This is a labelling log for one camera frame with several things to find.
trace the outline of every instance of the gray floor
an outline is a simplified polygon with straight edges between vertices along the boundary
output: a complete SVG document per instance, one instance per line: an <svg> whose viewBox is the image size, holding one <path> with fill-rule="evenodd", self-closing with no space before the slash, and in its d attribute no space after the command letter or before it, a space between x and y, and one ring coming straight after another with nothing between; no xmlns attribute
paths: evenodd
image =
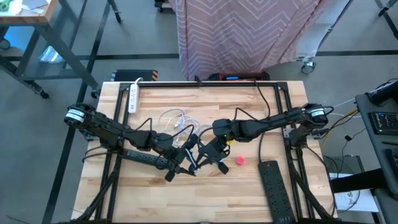
<svg viewBox="0 0 398 224"><path fill-rule="evenodd" d="M90 54L105 2L88 1L73 46L75 54ZM109 15L99 54L178 52L173 14L159 14L153 7L153 1L149 0L116 2L122 12L126 12L121 14L124 22L120 26L113 14ZM71 4L78 12L81 1L76 0ZM374 0L354 0L320 50L397 50L398 40L392 35L386 21L377 17L377 13ZM398 7L392 8L389 14L398 24ZM20 55L31 32L32 29L26 27L11 29L7 36L12 37L14 48L2 54ZM300 73L300 62L277 65L267 71L273 80L303 80L310 101L335 106L396 77L397 60L398 55L317 57L317 68L310 75ZM93 75L99 82L108 81L111 71L116 68L156 69L160 73L160 80L184 80L177 59L96 61ZM0 172L1 223L17 223L6 215L31 224L41 222L67 132L63 116L67 106L75 102L80 87L79 80L39 83L51 99L42 100L9 76L0 75L0 142L3 145L0 156L0 169L3 170ZM95 103L95 100L87 96L86 102ZM351 102L338 107L335 113L345 114L353 108L355 106ZM330 120L333 122L338 118L331 116ZM344 136L352 136L361 129L361 119L353 119L349 125L341 126L332 133L323 153L340 156L345 143ZM85 140L77 134L53 222L70 218L83 166L80 159L86 145ZM351 141L345 152L360 155L366 170L379 167L366 133ZM339 216L345 220L371 222L368 213L347 212Z"/></svg>

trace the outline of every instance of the wooden table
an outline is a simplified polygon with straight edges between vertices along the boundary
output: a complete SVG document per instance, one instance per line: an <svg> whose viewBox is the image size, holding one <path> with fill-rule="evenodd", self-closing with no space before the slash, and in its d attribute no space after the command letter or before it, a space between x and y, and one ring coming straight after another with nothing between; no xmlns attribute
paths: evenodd
<svg viewBox="0 0 398 224"><path fill-rule="evenodd" d="M47 0L47 2L49 3L48 5L39 7L39 9L43 10L41 14L22 9L16 16L0 16L0 24L50 22L58 0Z"/></svg>
<svg viewBox="0 0 398 224"><path fill-rule="evenodd" d="M288 82L288 85L292 106L304 105L307 96L303 83ZM97 110L110 118L114 114L118 88L119 83L104 83L99 98ZM261 87L261 90L271 106L271 115L277 114L274 89ZM240 107L257 118L263 118L267 114L267 107L254 87L141 88L139 112L129 115L129 125L132 128L138 127L145 119L152 117L154 129L162 131L169 118L178 112L170 112L162 117L160 129L157 129L157 118L161 112L171 108L184 109L201 124L212 124L216 119L232 119L235 107ZM249 118L239 113L238 119ZM142 129L149 129L149 125L145 125ZM212 138L211 131L202 137L205 143ZM231 154L224 161L229 167L226 175L222 174L215 165L208 165L199 170L198 177L179 174L172 182L164 180L166 174L164 170L123 160L113 222L271 222L269 207L257 171L258 145L259 138L249 143L234 142ZM318 141L308 140L308 145L322 156ZM99 142L93 141L89 143L88 148L96 146L99 146ZM125 147L133 149L128 143ZM238 156L246 158L245 165L235 164ZM92 157L85 162L73 218L81 215L80 211L85 210L99 191L104 158L105 156ZM278 161L294 210L280 128L265 133L261 159ZM303 159L310 190L331 213L333 198L325 168L308 150L304 150ZM105 215L108 197L104 203ZM301 200L301 205L303 213L307 215L304 199Z"/></svg>

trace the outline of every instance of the small red object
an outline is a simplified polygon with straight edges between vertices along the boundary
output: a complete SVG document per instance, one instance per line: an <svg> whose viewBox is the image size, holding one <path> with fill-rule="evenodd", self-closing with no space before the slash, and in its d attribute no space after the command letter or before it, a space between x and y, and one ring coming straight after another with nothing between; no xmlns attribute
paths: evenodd
<svg viewBox="0 0 398 224"><path fill-rule="evenodd" d="M244 164L244 156L239 156L238 158L236 158L235 162L237 165L243 165Z"/></svg>

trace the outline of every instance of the pink patterned curtain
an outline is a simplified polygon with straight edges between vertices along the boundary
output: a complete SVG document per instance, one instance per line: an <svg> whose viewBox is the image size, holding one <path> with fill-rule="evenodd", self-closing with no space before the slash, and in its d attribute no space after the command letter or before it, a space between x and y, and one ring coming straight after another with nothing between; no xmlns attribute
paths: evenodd
<svg viewBox="0 0 398 224"><path fill-rule="evenodd" d="M183 73L260 72L295 57L297 41L329 0L169 0Z"/></svg>

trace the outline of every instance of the white paper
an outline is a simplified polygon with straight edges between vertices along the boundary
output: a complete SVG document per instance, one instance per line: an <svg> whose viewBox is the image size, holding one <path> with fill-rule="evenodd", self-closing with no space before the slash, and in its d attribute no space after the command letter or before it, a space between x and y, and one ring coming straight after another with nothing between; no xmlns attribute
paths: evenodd
<svg viewBox="0 0 398 224"><path fill-rule="evenodd" d="M339 174L338 177L347 177L351 176L352 174ZM330 178L336 178L337 174L331 173ZM343 192L343 193L336 193L336 206L338 211L344 211L347 208L350 208L350 211L357 211L357 212L379 212L379 209L374 201L373 195L370 190L360 190L361 195L359 196L358 201L356 204L350 208L353 203L355 203L356 199L358 198L359 191L350 191L350 192Z"/></svg>

